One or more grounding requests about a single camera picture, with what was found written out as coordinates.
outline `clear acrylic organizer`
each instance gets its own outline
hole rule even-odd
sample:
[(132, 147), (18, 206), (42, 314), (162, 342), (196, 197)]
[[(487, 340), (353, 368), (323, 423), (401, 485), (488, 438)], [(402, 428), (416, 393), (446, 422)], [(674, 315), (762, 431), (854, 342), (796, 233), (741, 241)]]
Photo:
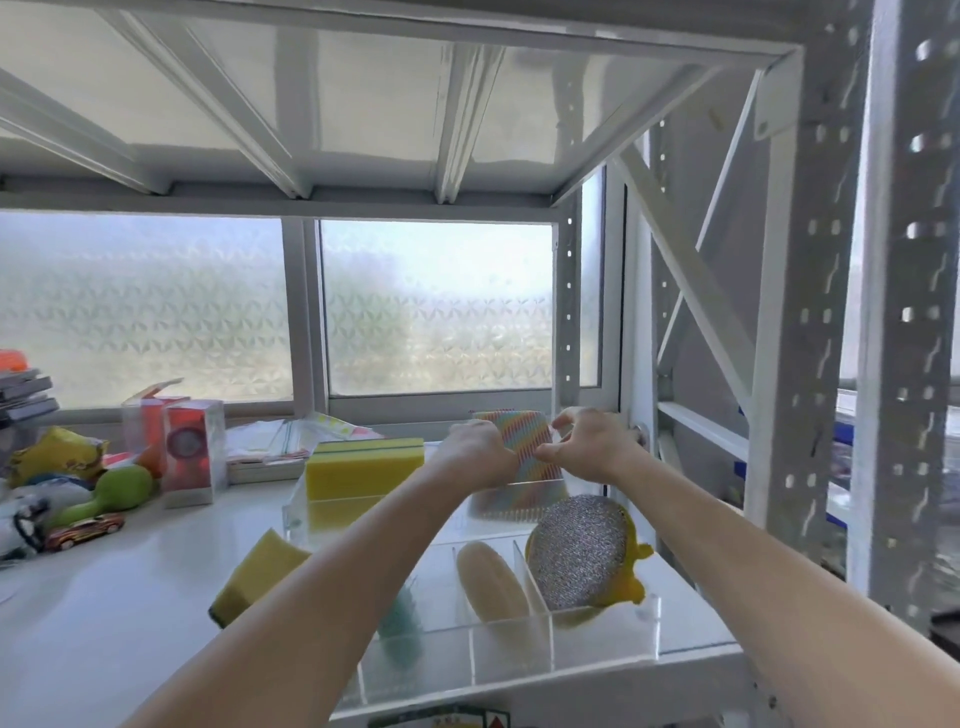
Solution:
[[(514, 484), (507, 488), (521, 488)], [(303, 478), (283, 507), (285, 536), (322, 550), (380, 497), (308, 501)], [(660, 641), (660, 599), (606, 609), (550, 612), (527, 569), (524, 548), (539, 513), (496, 518), (461, 506), (423, 553), (374, 635), (334, 717), (449, 700), (563, 676), (652, 662)], [(523, 587), (530, 616), (483, 622), (457, 576), (459, 550), (491, 546)]]

